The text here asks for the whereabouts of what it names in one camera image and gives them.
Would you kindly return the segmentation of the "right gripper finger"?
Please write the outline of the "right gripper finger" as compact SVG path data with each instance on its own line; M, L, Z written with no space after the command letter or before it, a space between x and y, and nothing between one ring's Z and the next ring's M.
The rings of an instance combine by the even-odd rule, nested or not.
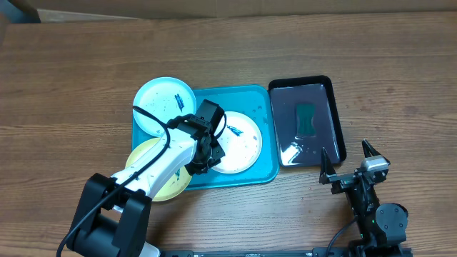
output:
M328 157L327 150L323 147L321 149L321 171L319 175L319 183L330 183L334 177L336 177L335 169L331 163L330 158Z
M365 157L371 157L371 156L378 156L378 155L383 156L374 147L372 147L372 145L368 142L367 139L362 140L361 144L362 144L364 158Z

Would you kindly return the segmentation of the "white plate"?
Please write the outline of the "white plate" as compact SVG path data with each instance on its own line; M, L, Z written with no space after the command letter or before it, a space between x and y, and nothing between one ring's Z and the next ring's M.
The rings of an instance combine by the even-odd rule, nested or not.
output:
M261 153L262 135L247 115L227 111L215 135L225 155L212 169L219 173L241 173L254 165Z

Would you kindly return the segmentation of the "green scrubbing sponge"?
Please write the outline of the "green scrubbing sponge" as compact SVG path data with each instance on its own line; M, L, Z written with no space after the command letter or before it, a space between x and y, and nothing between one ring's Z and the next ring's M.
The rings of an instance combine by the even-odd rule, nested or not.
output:
M296 105L296 137L306 138L315 136L316 131L313 125L315 106L313 104Z

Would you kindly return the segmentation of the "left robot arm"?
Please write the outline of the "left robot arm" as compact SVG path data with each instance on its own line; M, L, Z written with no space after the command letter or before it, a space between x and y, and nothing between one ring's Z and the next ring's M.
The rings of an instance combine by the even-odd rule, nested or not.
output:
M160 256L146 241L152 199L180 168L200 175L220 163L225 153L214 131L224 118L216 111L171 119L160 141L131 166L111 177L91 176L56 254L68 248L82 256Z

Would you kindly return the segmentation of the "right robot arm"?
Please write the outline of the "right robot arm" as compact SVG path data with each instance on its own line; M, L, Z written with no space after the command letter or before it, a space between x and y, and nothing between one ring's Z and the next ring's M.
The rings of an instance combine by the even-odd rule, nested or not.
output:
M406 241L408 211L398 203L381 203L375 185L386 180L391 162L366 140L362 140L364 159L353 173L338 175L331 164L327 150L321 150L319 183L330 184L331 193L344 193L353 213L353 219L341 228L326 247L326 256L412 256ZM353 224L360 239L345 248L335 248L336 239Z

